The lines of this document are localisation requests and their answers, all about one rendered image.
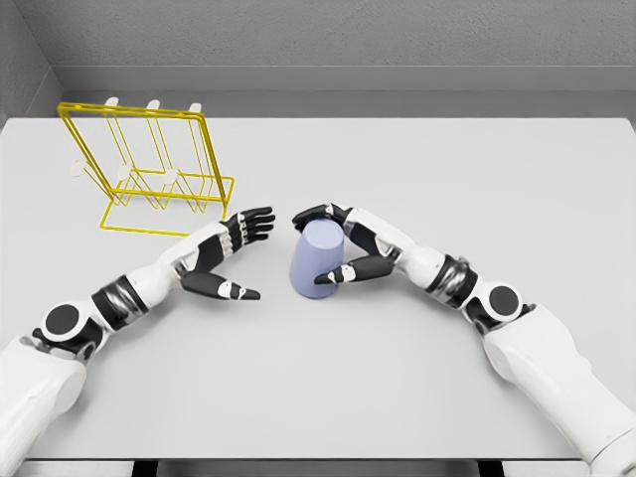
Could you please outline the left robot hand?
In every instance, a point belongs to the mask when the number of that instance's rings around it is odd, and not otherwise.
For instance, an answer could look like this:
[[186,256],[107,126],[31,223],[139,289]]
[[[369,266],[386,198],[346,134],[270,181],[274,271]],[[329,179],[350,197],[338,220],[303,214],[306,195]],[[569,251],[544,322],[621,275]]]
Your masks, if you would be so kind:
[[268,239],[274,221],[272,207],[249,209],[182,240],[181,244],[194,247],[195,254],[193,258],[182,255],[174,262],[182,288],[214,299],[259,300],[260,294],[256,290],[214,274],[213,269],[244,246]]

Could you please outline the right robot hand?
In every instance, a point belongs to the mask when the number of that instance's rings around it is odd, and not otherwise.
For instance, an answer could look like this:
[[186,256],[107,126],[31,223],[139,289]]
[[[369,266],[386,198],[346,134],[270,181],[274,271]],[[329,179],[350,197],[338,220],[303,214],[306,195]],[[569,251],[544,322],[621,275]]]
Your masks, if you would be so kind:
[[312,220],[331,220],[342,229],[344,235],[353,244],[368,254],[315,276],[315,284],[366,281],[384,277],[393,272],[402,249],[391,242],[387,246],[380,245],[379,226],[365,225],[362,219],[357,219],[355,214],[360,211],[361,209],[342,209],[333,203],[326,203],[302,211],[292,219],[294,227],[300,232]]

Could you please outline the lavender blue cup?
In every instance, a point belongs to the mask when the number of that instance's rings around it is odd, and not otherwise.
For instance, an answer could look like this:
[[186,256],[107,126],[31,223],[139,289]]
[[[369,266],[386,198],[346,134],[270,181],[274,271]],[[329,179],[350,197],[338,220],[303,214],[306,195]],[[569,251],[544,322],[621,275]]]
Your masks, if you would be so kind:
[[301,295],[321,299],[337,291],[338,285],[315,284],[314,278],[328,273],[343,263],[344,233],[335,223],[327,219],[309,222],[296,244],[289,279],[292,287]]

